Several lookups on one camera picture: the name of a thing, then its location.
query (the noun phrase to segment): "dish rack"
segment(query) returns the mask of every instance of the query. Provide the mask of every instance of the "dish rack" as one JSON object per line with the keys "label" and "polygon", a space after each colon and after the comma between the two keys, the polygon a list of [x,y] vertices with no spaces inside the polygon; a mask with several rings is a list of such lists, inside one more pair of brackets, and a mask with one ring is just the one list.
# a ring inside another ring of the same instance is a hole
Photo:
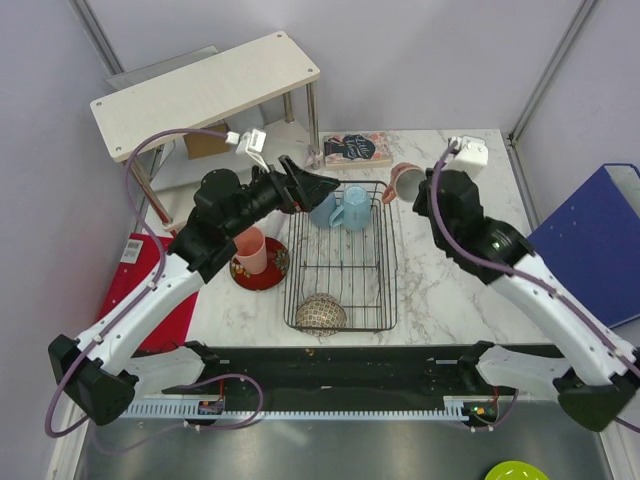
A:
{"label": "dish rack", "polygon": [[335,191],[340,204],[345,188],[357,184],[371,197],[371,221],[358,232],[344,227],[318,228],[308,213],[289,221],[290,267],[284,297],[285,322],[296,324],[296,311],[314,293],[328,293],[347,314],[338,331],[380,332],[398,322],[398,285],[392,209],[382,204],[387,185],[380,181],[342,181]]}

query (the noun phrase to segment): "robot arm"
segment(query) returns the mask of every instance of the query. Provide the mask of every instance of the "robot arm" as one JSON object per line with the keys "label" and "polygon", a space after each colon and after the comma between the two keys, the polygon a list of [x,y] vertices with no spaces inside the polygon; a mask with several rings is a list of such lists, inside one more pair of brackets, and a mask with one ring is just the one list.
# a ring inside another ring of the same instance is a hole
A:
{"label": "robot arm", "polygon": [[[310,211],[339,185],[333,178],[300,170],[280,157],[286,173],[254,167],[249,185],[240,185],[230,170],[214,170],[194,196],[195,208],[169,246],[162,278],[138,303],[134,299],[158,272],[149,276],[116,308],[75,340],[58,336],[49,345],[56,381],[88,345],[97,343],[82,360],[64,391],[98,425],[124,412],[137,396],[195,381],[203,369],[200,357],[181,347],[170,353],[131,358],[140,343],[185,298],[197,292],[236,253],[233,238],[273,210],[286,214]],[[126,316],[101,337],[100,332]]]}
{"label": "robot arm", "polygon": [[[459,139],[453,141],[468,146]],[[468,158],[469,152],[478,151],[473,144],[471,148],[452,150],[456,154],[454,162],[459,160],[457,163],[463,165],[473,164],[473,159]],[[625,360],[636,366],[640,364],[635,348],[589,313],[555,278],[533,246],[516,229],[484,216],[478,188],[467,173],[444,170],[439,176],[437,201],[444,227],[458,245],[474,257],[541,279],[554,287],[557,294],[551,295],[529,280],[488,268],[471,260],[469,255],[462,255],[445,238],[436,221],[431,201],[434,173],[434,170],[427,170],[427,179],[420,185],[413,211],[429,218],[436,246],[464,271],[515,304],[564,355],[562,359],[543,358],[480,342],[461,359],[466,380],[470,385],[484,381],[558,401],[565,412],[585,428],[604,429],[640,386],[638,378],[625,365]],[[561,301],[562,297],[586,313],[591,328]],[[608,338],[614,351],[598,338],[598,333]]]}

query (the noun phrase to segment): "book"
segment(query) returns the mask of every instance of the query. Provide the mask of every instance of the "book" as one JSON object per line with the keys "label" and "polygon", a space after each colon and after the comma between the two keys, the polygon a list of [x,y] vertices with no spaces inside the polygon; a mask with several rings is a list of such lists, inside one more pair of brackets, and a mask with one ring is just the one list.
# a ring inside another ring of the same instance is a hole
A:
{"label": "book", "polygon": [[393,163],[384,132],[332,135],[325,137],[323,143],[328,170],[389,167]]}

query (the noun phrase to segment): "red saucer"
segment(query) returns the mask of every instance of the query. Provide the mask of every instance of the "red saucer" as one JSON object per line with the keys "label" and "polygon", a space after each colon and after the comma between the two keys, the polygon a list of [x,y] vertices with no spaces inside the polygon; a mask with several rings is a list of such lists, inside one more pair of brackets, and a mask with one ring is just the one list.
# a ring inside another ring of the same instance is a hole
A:
{"label": "red saucer", "polygon": [[278,285],[289,270],[289,251],[275,238],[266,237],[267,269],[258,275],[245,272],[240,262],[235,258],[229,262],[231,278],[247,290],[268,290]]}

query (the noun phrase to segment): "pink mug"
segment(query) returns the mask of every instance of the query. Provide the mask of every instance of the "pink mug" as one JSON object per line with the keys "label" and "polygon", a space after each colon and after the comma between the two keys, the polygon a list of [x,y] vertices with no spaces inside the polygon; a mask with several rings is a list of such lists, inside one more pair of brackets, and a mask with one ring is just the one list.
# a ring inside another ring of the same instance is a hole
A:
{"label": "pink mug", "polygon": [[257,275],[267,269],[267,245],[258,227],[249,227],[233,239],[238,253],[236,260],[247,273]]}
{"label": "pink mug", "polygon": [[418,197],[420,182],[427,178],[424,169],[412,163],[399,163],[391,169],[389,186],[382,194],[382,203],[388,204],[398,197],[413,203]]}

